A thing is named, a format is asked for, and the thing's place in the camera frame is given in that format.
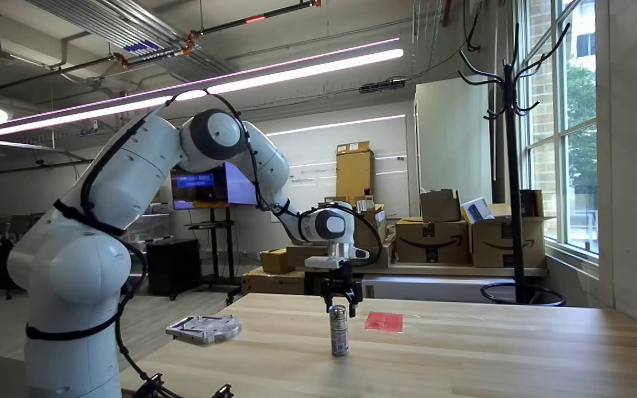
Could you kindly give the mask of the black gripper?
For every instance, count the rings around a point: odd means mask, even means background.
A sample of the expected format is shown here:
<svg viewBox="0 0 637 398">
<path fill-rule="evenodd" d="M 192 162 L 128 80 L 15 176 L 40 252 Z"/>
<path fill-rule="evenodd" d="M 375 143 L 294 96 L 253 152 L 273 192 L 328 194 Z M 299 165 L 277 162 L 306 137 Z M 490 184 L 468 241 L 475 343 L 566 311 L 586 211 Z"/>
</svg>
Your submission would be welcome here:
<svg viewBox="0 0 637 398">
<path fill-rule="evenodd" d="M 347 268 L 329 269 L 319 283 L 319 294 L 326 306 L 332 306 L 336 296 L 342 296 L 352 308 L 362 300 L 360 283 L 352 278 Z"/>
</svg>

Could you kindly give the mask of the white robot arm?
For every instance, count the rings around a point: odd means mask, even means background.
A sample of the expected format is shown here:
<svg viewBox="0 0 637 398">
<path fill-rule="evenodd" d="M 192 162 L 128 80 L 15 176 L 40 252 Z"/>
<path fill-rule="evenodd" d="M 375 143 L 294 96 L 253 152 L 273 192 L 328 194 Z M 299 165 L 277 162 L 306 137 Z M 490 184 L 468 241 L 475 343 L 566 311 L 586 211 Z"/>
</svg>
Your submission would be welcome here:
<svg viewBox="0 0 637 398">
<path fill-rule="evenodd" d="M 253 182 L 259 206 L 279 218 L 294 243 L 329 247 L 308 262 L 329 275 L 328 291 L 349 300 L 358 296 L 349 268 L 368 252 L 353 243 L 357 211 L 349 204 L 299 213 L 286 197 L 286 157 L 227 104 L 183 123 L 149 110 L 111 137 L 71 191 L 9 252 L 9 276 L 28 294 L 28 398 L 122 398 L 122 286 L 130 275 L 130 245 L 122 235 L 175 169 L 205 173 L 226 162 Z"/>
</svg>

